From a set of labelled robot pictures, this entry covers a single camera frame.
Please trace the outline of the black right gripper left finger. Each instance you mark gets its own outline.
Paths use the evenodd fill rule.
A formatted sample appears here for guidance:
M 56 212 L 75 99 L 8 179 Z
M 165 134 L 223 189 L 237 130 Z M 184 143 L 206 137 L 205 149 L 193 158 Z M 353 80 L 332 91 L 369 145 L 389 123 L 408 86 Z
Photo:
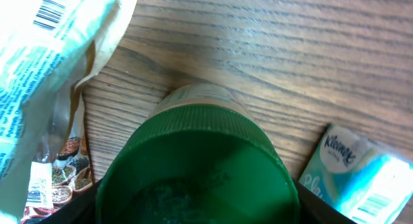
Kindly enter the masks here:
M 96 224 L 96 195 L 100 181 L 94 183 L 69 204 L 40 221 L 40 224 Z

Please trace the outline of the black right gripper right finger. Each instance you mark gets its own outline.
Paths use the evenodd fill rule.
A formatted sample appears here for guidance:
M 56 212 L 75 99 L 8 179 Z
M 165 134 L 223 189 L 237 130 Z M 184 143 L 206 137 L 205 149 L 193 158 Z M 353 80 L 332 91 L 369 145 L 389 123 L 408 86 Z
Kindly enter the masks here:
M 301 205 L 300 224 L 355 224 L 294 179 Z

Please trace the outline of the teal tissue pack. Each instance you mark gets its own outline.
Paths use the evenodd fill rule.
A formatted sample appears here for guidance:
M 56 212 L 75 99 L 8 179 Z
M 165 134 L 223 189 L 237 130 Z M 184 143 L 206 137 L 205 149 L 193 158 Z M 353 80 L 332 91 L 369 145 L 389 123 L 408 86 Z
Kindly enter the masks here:
M 331 124 L 299 182 L 356 223 L 393 223 L 412 197 L 412 162 Z

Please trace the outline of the green lidded cup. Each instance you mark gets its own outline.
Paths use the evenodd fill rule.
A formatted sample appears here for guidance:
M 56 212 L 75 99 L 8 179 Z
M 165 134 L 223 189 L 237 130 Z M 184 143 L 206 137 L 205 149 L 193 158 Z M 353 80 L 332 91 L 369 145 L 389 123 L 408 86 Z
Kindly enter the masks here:
M 272 142 L 225 88 L 170 93 L 130 136 L 97 191 L 98 223 L 298 223 Z

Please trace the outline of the brown Pantree snack pouch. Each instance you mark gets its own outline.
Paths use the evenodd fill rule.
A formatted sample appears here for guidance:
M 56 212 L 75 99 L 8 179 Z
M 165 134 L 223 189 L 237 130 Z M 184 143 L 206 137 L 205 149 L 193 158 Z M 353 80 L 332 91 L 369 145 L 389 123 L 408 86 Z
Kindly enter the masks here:
M 108 0 L 104 19 L 57 91 L 52 115 L 33 158 L 20 222 L 40 223 L 95 183 L 85 137 L 83 88 L 108 63 L 132 18 L 137 0 Z

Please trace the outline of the teal snack bar wrapper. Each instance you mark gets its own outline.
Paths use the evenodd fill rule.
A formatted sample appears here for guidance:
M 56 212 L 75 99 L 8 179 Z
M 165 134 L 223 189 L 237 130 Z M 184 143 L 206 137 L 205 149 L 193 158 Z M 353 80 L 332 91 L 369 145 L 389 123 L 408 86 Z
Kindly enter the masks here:
M 120 0 L 1 0 L 1 222 L 17 223 L 31 165 L 55 161 L 75 88 L 91 73 Z

